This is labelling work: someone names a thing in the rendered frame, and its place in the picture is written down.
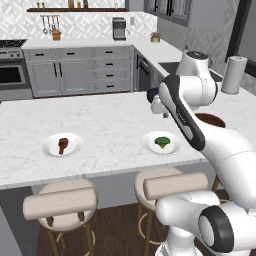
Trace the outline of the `brown bowl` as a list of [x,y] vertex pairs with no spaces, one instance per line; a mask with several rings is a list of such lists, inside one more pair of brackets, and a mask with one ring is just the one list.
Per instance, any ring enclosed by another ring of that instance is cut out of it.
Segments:
[[225,122],[215,115],[208,113],[196,113],[196,117],[207,124],[222,128],[226,127]]

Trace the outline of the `white paper towel roll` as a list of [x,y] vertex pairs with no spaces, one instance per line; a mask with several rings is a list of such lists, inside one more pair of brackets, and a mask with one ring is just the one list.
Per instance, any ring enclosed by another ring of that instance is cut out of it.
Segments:
[[230,56],[227,60],[221,91],[226,94],[238,94],[248,59],[242,56]]

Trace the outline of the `brown chicken drumstick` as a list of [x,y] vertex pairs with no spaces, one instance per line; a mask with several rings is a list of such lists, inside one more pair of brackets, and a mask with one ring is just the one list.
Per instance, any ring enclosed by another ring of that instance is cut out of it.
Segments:
[[64,149],[68,146],[69,140],[67,138],[61,138],[58,142],[59,146],[59,154],[62,155],[64,153]]

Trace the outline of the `grey wall cupboards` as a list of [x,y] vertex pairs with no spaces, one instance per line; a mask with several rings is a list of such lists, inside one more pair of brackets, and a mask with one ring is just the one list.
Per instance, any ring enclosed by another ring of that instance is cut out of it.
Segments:
[[187,28],[221,24],[227,0],[144,0],[144,9],[159,18]]

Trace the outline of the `dark wooden wall shelf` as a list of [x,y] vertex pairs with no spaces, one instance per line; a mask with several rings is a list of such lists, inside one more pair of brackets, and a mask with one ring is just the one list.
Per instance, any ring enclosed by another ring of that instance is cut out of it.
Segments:
[[27,12],[129,12],[128,8],[29,8]]

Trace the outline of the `green broccoli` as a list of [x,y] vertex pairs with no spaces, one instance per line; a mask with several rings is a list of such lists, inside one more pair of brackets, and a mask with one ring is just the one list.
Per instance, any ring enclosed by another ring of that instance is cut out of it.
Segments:
[[170,143],[170,139],[168,137],[158,137],[155,139],[155,144],[160,148],[164,149],[166,145]]

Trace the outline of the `dark dishwasher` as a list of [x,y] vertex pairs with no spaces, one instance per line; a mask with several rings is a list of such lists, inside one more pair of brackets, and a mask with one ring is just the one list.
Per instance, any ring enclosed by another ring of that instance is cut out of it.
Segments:
[[135,89],[139,92],[150,89],[151,70],[148,61],[136,54]]

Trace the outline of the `steel stove with oven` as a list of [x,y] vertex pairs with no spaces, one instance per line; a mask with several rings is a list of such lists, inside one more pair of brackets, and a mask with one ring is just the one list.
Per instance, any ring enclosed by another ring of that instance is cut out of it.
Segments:
[[32,99],[22,52],[26,39],[0,40],[0,102]]

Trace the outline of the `grey base cupboard run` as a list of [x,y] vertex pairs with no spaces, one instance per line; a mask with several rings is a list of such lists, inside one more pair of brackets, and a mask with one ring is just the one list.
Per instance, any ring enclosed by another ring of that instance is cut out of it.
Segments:
[[35,97],[126,92],[130,46],[24,49]]

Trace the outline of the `black framed window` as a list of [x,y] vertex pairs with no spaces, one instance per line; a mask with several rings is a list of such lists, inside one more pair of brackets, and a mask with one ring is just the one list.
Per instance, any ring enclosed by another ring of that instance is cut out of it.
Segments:
[[245,72],[256,78],[256,0],[240,0],[225,60],[247,59]]

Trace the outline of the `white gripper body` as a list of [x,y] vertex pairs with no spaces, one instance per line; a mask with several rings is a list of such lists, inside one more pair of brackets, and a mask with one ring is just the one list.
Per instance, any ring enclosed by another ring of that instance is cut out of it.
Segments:
[[158,95],[154,96],[154,99],[151,103],[151,111],[153,114],[168,113],[168,109],[162,104],[160,97]]

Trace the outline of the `white plate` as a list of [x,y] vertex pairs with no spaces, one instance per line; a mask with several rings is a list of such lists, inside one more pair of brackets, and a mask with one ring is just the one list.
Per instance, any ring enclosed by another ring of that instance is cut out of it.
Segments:
[[[166,145],[164,149],[162,149],[155,144],[155,139],[158,137],[168,137],[170,139],[170,143]],[[159,155],[173,154],[177,152],[181,147],[181,143],[178,137],[165,131],[153,131],[146,134],[142,138],[142,144],[149,151]]]
[[[69,140],[68,146],[62,155],[59,154],[58,142],[61,138]],[[74,133],[57,133],[46,138],[41,143],[41,151],[49,157],[63,158],[79,151],[83,146],[83,139]]]

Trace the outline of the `rail with hanging utensils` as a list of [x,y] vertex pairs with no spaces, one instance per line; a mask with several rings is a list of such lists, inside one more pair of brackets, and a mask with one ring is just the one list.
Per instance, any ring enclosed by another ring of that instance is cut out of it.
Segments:
[[60,30],[59,18],[59,15],[41,15],[45,35],[51,34],[53,30]]

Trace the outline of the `black coffee machine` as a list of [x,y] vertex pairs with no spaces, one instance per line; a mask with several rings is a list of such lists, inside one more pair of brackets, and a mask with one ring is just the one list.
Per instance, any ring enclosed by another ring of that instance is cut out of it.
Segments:
[[115,41],[125,41],[126,33],[128,32],[126,28],[126,19],[123,17],[113,17],[112,18],[112,34]]

